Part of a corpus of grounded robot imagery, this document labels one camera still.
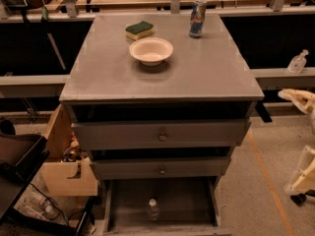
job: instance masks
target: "orange line on floor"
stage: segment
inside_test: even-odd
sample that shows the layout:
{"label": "orange line on floor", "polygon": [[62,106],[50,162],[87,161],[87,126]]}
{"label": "orange line on floor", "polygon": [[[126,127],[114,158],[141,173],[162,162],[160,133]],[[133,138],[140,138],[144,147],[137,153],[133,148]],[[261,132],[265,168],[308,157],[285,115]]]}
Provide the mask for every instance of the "orange line on floor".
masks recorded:
{"label": "orange line on floor", "polygon": [[283,223],[284,223],[284,226],[285,226],[285,229],[288,233],[289,236],[294,236],[294,230],[289,222],[289,219],[287,217],[287,214],[286,212],[284,211],[284,207],[283,207],[283,204],[276,192],[276,188],[275,188],[275,185],[267,171],[267,168],[265,166],[265,163],[263,161],[263,158],[262,158],[262,155],[261,155],[261,152],[259,152],[256,144],[255,144],[255,141],[252,137],[252,135],[250,134],[250,131],[247,133],[247,137],[249,138],[249,143],[250,143],[250,146],[252,147],[252,150],[254,151],[255,155],[256,155],[256,159],[259,163],[259,166],[261,168],[261,171],[263,172],[263,175],[267,181],[267,184],[268,184],[268,188],[272,194],[272,197],[274,199],[274,202],[276,203],[276,207],[280,213],[280,216],[283,220]]}

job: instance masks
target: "bowl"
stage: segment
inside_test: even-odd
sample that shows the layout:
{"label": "bowl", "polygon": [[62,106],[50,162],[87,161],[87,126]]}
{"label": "bowl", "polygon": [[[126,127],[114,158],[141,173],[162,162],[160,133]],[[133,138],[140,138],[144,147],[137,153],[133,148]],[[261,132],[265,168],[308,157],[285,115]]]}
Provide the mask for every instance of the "bowl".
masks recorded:
{"label": "bowl", "polygon": [[157,66],[173,53],[173,46],[162,38],[146,37],[133,42],[129,51],[142,64]]}

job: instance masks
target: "blue soda can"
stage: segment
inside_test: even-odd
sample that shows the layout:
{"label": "blue soda can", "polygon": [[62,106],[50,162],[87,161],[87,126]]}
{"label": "blue soda can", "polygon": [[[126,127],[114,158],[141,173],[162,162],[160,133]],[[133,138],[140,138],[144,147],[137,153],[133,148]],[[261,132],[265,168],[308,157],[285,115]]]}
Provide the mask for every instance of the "blue soda can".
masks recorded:
{"label": "blue soda can", "polygon": [[204,21],[206,18],[206,9],[207,2],[204,0],[198,0],[193,3],[193,11],[190,16],[190,37],[201,37]]}

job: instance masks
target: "concrete floor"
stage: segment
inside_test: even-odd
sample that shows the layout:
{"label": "concrete floor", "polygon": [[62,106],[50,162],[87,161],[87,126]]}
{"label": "concrete floor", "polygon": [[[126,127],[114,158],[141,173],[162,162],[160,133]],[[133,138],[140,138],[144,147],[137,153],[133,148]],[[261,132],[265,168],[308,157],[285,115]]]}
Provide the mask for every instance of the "concrete floor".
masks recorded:
{"label": "concrete floor", "polygon": [[[273,122],[264,123],[256,113],[251,117],[252,126],[216,189],[221,227],[236,236],[309,236],[315,234],[315,199],[308,198],[303,206],[295,205],[284,186],[297,165],[305,145],[315,148],[306,116],[290,103],[266,104]],[[34,124],[28,117],[10,117],[18,133],[38,132],[48,120],[43,115]],[[40,176],[34,183],[45,190]],[[27,198],[21,197],[17,207]],[[79,208],[78,198],[56,198],[65,213]],[[103,208],[94,207],[96,231],[102,235]],[[13,223],[0,226],[0,236],[49,235],[20,228]]]}

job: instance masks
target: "dresser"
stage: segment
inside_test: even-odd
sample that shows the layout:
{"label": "dresser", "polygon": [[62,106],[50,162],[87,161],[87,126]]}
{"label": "dresser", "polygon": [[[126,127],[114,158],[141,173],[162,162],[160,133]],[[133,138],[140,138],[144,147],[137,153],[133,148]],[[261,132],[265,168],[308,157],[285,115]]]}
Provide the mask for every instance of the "dresser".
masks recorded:
{"label": "dresser", "polygon": [[[140,21],[173,45],[156,67],[129,54],[125,28]],[[215,189],[264,95],[217,14],[206,15],[199,39],[189,37],[189,21],[163,12],[96,16],[62,90],[107,188],[104,233],[230,235]],[[160,205],[155,223],[145,212],[151,197]]]}

